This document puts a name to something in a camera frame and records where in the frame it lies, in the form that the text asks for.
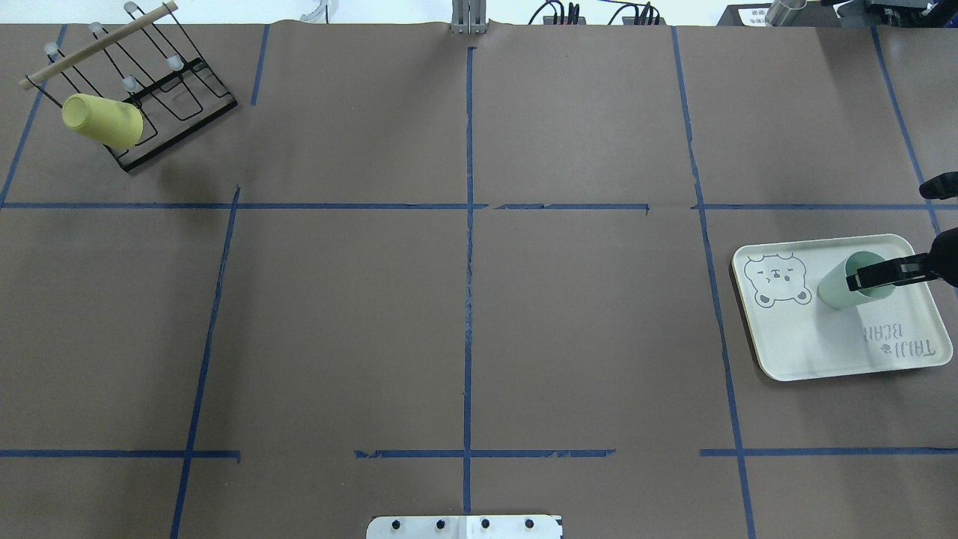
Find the wooden handle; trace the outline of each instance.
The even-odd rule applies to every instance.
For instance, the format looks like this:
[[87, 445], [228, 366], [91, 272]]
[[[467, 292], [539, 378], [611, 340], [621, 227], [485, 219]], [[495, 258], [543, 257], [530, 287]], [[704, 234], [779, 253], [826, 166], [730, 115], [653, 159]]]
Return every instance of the wooden handle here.
[[171, 0], [170, 2], [166, 2], [165, 4], [163, 4], [159, 8], [156, 8], [152, 12], [149, 12], [138, 19], [131, 20], [130, 22], [121, 26], [114, 32], [107, 34], [106, 37], [97, 39], [93, 41], [92, 43], [90, 43], [89, 45], [78, 50], [77, 52], [71, 54], [70, 56], [64, 57], [60, 59], [59, 61], [55, 61], [54, 63], [51, 63], [50, 65], [44, 67], [43, 69], [37, 71], [36, 73], [33, 73], [30, 76], [30, 81], [33, 81], [33, 84], [31, 84], [31, 82], [28, 81], [27, 79], [24, 79], [20, 81], [20, 87], [25, 90], [29, 90], [30, 88], [34, 87], [34, 84], [40, 85], [41, 83], [48, 81], [49, 79], [51, 79], [52, 77], [56, 75], [59, 75], [60, 73], [63, 73], [67, 69], [70, 69], [71, 67], [84, 61], [85, 59], [88, 59], [92, 57], [93, 55], [99, 53], [99, 51], [105, 49], [106, 47], [112, 45], [113, 43], [116, 43], [117, 41], [123, 39], [124, 37], [127, 37], [128, 35], [133, 34], [134, 32], [142, 30], [148, 24], [152, 24], [156, 22], [158, 19], [160, 19], [161, 17], [164, 17], [170, 14], [171, 12], [175, 12], [175, 11], [176, 11], [176, 2], [174, 0]]

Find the bear drawing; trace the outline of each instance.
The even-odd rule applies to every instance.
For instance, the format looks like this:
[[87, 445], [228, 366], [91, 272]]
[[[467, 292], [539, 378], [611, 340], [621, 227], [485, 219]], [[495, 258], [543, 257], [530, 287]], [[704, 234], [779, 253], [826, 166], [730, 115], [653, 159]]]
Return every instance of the bear drawing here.
[[799, 305], [811, 301], [811, 291], [805, 286], [805, 264], [794, 254], [787, 258], [777, 254], [749, 258], [745, 277], [755, 288], [755, 301], [761, 307], [770, 308], [776, 301], [794, 300]]

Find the tray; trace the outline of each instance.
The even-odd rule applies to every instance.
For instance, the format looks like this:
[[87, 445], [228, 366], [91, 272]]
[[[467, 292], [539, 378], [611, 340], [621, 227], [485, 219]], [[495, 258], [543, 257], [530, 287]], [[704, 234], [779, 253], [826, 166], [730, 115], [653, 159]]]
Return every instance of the tray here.
[[732, 269], [745, 320], [759, 366], [769, 377], [789, 382], [951, 360], [951, 339], [925, 283], [841, 310], [818, 298], [822, 277], [860, 250], [885, 259], [915, 254], [895, 234], [743, 246], [735, 252]]

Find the light green cup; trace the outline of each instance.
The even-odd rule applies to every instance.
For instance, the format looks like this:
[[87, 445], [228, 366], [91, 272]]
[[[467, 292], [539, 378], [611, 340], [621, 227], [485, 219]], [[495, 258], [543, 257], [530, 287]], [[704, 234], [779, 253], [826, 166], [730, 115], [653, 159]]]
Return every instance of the light green cup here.
[[133, 148], [143, 134], [140, 109], [120, 101], [74, 94], [63, 103], [63, 125], [111, 148]]
[[888, 297], [895, 291], [894, 285], [852, 292], [848, 290], [848, 282], [845, 280], [846, 277], [854, 275], [861, 268], [884, 261], [884, 258], [874, 252], [862, 250], [854, 253], [841, 261], [841, 264], [835, 266], [834, 269], [829, 271], [828, 275], [822, 278], [821, 282], [818, 283], [818, 297], [834, 309], [845, 309], [846, 307], [854, 307]]

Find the white bracket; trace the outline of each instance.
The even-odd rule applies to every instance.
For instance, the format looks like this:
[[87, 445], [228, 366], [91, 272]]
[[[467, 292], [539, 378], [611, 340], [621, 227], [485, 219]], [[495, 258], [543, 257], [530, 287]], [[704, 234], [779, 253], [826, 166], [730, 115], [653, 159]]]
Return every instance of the white bracket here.
[[452, 0], [452, 33], [485, 34], [486, 0]]
[[487, 515], [378, 517], [366, 539], [561, 539], [562, 517]]

